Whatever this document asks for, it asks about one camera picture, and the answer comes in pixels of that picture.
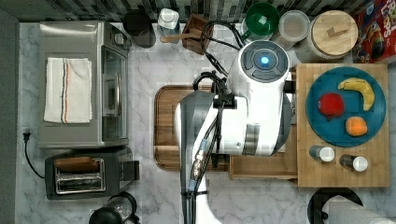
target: oven door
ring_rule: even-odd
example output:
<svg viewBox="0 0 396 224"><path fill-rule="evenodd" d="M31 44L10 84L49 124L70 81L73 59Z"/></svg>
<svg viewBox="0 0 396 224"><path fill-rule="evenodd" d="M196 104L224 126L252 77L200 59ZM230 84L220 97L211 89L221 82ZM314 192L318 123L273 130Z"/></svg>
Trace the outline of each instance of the oven door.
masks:
<svg viewBox="0 0 396 224"><path fill-rule="evenodd" d="M127 137L127 59L115 50L103 47L102 137L104 141Z"/></svg>

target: marble countertop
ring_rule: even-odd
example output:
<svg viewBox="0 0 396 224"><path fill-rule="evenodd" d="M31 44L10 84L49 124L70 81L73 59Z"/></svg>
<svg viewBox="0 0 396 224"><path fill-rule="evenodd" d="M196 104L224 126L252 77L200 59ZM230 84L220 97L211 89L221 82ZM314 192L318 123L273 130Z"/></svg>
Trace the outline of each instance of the marble countertop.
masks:
<svg viewBox="0 0 396 224"><path fill-rule="evenodd" d="M159 41L153 48L132 47L128 65L129 147L134 159L140 160L141 176L128 192L136 197L136 214L141 223L181 223L179 172L159 168L153 155L154 96L168 84L191 84L201 72L214 70L205 56L198 55L178 44ZM38 149L38 23L21 23L20 86L18 134L30 128L33 135L30 155L39 173L44 173L44 159L59 150ZM231 33L217 29L217 38L232 41ZM209 48L228 69L236 56L234 49L219 44ZM389 96L395 95L396 66L389 68ZM354 189L364 205L386 217L396 217L396 113L395 101L389 100L391 187L388 189ZM49 201L45 183L30 170L23 156L23 142L17 143L16 223L88 223L90 212L98 209L108 198ZM316 189L296 188L286 180L236 179L228 173L209 173L209 203L215 216L223 223L308 223L306 207Z"/></svg>

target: towel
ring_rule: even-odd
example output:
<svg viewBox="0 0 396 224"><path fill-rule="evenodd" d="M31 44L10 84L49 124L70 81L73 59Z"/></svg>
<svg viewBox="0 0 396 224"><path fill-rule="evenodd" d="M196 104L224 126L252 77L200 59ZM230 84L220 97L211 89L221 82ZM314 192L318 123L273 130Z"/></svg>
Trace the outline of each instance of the towel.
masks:
<svg viewBox="0 0 396 224"><path fill-rule="evenodd" d="M89 123L92 63L88 59L48 58L44 120Z"/></svg>

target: orange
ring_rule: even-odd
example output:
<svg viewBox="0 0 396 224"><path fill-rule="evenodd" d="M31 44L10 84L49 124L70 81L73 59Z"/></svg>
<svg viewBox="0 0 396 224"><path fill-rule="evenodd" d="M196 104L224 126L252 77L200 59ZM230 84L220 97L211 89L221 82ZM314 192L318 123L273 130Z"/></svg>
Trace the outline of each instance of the orange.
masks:
<svg viewBox="0 0 396 224"><path fill-rule="evenodd" d="M352 136L364 135L367 130L367 123L361 117L351 117L346 120L346 131Z"/></svg>

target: white robot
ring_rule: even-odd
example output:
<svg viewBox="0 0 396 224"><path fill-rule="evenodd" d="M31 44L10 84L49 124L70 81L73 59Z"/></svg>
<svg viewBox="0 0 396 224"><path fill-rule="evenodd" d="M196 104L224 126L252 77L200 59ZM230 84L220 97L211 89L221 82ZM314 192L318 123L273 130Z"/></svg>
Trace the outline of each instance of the white robot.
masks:
<svg viewBox="0 0 396 224"><path fill-rule="evenodd" d="M208 205L205 185L215 142L216 153L251 156L271 156L284 145L291 118L284 92L289 68L279 45L253 41L239 50L226 83L206 74L219 94L195 91L180 101L175 129L184 223L220 223Z"/></svg>

